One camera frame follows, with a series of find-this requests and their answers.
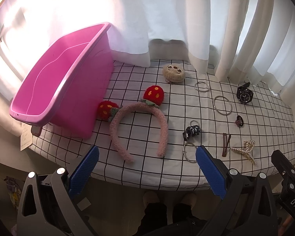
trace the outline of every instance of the beige plush ball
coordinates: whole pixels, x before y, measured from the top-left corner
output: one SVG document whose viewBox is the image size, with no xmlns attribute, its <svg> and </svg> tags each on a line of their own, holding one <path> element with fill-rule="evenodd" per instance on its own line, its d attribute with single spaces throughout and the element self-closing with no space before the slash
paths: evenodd
<svg viewBox="0 0 295 236">
<path fill-rule="evenodd" d="M 176 64 L 165 65 L 163 67 L 163 76 L 168 83 L 178 83 L 185 79 L 185 71 Z"/>
</svg>

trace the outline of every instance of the watch face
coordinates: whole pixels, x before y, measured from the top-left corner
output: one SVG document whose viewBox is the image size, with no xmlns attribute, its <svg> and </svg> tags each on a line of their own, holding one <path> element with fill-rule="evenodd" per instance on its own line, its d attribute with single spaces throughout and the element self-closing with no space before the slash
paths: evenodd
<svg viewBox="0 0 295 236">
<path fill-rule="evenodd" d="M 243 93 L 240 94 L 239 98 L 240 98 L 241 102 L 247 103 L 249 101 L 249 99 L 250 99 L 250 96 L 249 96 L 249 94 L 247 92 L 243 92 Z"/>
</svg>

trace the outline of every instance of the shoe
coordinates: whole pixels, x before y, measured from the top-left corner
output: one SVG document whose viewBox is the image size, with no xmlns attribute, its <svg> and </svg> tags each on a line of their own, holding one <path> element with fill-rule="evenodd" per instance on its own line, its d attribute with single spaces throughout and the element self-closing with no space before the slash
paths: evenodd
<svg viewBox="0 0 295 236">
<path fill-rule="evenodd" d="M 148 191 L 143 195 L 143 204 L 145 208 L 150 203 L 158 203 L 158 202 L 159 202 L 159 197 L 153 191 Z"/>
<path fill-rule="evenodd" d="M 191 206 L 191 209 L 193 209 L 196 202 L 197 202 L 197 195 L 191 193 L 191 194 L 186 194 L 180 203 L 189 205 Z"/>
</svg>

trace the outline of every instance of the person's leg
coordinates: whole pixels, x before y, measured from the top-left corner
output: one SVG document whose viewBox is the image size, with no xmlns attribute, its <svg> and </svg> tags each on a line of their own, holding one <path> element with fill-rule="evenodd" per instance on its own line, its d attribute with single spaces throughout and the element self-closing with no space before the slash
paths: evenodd
<svg viewBox="0 0 295 236">
<path fill-rule="evenodd" d="M 167 225 L 167 208 L 163 203 L 160 203 L 155 192 L 146 192 L 143 196 L 143 203 L 145 215 L 134 236 L 144 235 Z"/>
<path fill-rule="evenodd" d="M 197 196 L 195 194 L 187 194 L 182 201 L 175 205 L 173 209 L 173 223 L 186 220 L 187 218 L 194 218 L 192 215 L 192 208 L 197 202 Z"/>
</svg>

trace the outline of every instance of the pink plastic bin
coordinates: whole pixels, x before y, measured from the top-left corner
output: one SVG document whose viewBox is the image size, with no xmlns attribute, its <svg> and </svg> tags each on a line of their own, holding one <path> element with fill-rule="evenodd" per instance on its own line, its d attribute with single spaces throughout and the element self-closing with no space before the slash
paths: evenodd
<svg viewBox="0 0 295 236">
<path fill-rule="evenodd" d="M 109 28 L 101 23 L 55 41 L 24 79 L 10 115 L 31 125 L 52 122 L 89 138 L 113 70 Z"/>
</svg>

